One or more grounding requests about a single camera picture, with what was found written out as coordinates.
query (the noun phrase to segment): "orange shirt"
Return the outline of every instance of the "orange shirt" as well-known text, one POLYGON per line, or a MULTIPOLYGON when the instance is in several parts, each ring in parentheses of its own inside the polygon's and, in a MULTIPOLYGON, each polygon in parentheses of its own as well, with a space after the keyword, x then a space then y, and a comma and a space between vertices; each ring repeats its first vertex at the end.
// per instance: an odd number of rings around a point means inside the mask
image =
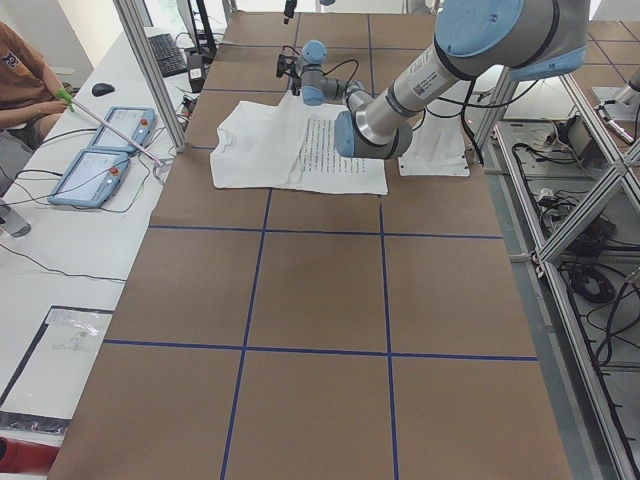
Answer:
POLYGON ((40 77, 44 57, 0 22, 0 110, 53 99, 40 77))

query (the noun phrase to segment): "computer mouse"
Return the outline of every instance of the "computer mouse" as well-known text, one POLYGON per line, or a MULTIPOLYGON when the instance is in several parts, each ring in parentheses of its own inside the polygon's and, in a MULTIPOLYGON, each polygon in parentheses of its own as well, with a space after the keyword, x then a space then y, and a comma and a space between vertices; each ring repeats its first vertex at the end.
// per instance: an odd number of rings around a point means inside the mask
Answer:
POLYGON ((94 97, 101 97, 102 95, 111 93, 114 90, 115 88, 113 88, 113 85, 109 85, 108 83, 96 83, 91 89, 91 93, 93 93, 94 97))

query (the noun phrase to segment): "white cloth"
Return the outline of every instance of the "white cloth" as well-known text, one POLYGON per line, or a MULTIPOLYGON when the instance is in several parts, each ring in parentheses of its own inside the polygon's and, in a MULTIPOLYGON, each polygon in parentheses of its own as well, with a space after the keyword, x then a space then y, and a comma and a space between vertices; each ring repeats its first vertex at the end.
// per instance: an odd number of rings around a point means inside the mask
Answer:
MULTIPOLYGON (((459 82, 443 96, 463 101, 469 86, 459 82)), ((460 106, 436 100, 429 109, 438 115, 454 115, 460 106)), ((460 117, 441 119, 427 113, 424 124, 413 134, 411 146, 398 159, 400 175, 468 177, 471 172, 464 154, 460 117)))
POLYGON ((211 154, 214 185, 386 195, 384 160, 335 152, 333 121, 342 110, 308 107, 291 93, 277 107, 240 102, 218 127, 220 142, 211 154))

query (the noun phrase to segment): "white table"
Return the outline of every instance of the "white table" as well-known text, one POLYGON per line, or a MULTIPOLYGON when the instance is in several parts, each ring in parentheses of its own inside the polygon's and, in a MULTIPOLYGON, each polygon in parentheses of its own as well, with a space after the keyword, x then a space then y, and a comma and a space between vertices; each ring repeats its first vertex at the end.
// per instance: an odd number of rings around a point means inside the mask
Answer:
MULTIPOLYGON (((190 87, 186 74, 165 79, 165 84, 176 108, 184 91, 190 87)), ((81 88, 77 99, 101 117, 114 105, 155 108, 151 92, 131 52, 127 38, 121 35, 104 59, 81 88), (91 88, 95 83, 110 83, 115 92, 94 97, 91 88)), ((162 127, 158 116, 157 128, 162 127)), ((96 128, 88 115, 66 111, 50 133, 55 135, 83 128, 96 128)), ((76 154, 85 148, 91 133, 75 134, 53 140, 43 145, 25 168, 45 169, 63 173, 76 154)), ((166 132, 149 147, 161 159, 173 157, 174 150, 166 132)), ((153 162, 140 157, 149 168, 153 162)), ((131 203, 147 171, 135 157, 116 195, 107 201, 105 208, 124 210, 131 203)), ((26 173, 18 182, 34 197, 48 195, 57 177, 26 173)), ((25 253, 50 268, 68 273, 82 273, 126 279, 138 248, 146 232, 149 216, 162 191, 162 185, 149 176, 144 188, 129 211, 123 214, 100 210, 79 211, 71 207, 39 205, 34 202, 16 205, 14 208, 32 225, 31 232, 22 238, 0 235, 0 243, 12 250, 25 253)), ((27 200, 27 194, 13 185, 4 197, 7 203, 27 200)), ((0 249, 0 391, 2 391, 27 350, 34 334, 45 318, 50 306, 66 305, 104 310, 115 309, 123 283, 67 278, 47 273, 27 259, 0 249)), ((43 374, 55 365, 42 365, 43 374)), ((41 435, 17 434, 0 430, 0 436, 32 439, 60 444, 62 439, 41 435)), ((17 475, 0 474, 2 480, 30 479, 17 475)))

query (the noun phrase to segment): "brown table surface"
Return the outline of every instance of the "brown table surface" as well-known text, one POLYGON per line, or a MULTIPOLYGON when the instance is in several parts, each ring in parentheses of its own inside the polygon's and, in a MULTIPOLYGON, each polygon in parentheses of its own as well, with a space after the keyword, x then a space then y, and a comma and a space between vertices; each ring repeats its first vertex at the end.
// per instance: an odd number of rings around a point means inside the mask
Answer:
MULTIPOLYGON (((640 22, 591 22, 585 65, 573 77, 593 106, 600 101, 593 87, 623 87, 640 69, 640 22)), ((632 122, 619 122, 631 136, 632 122)), ((617 135, 611 137, 623 152, 629 149, 617 135)))
POLYGON ((233 17, 50 479, 572 478, 480 168, 389 162, 385 197, 212 184, 216 126, 286 90, 283 44, 330 39, 380 92, 432 35, 233 17))

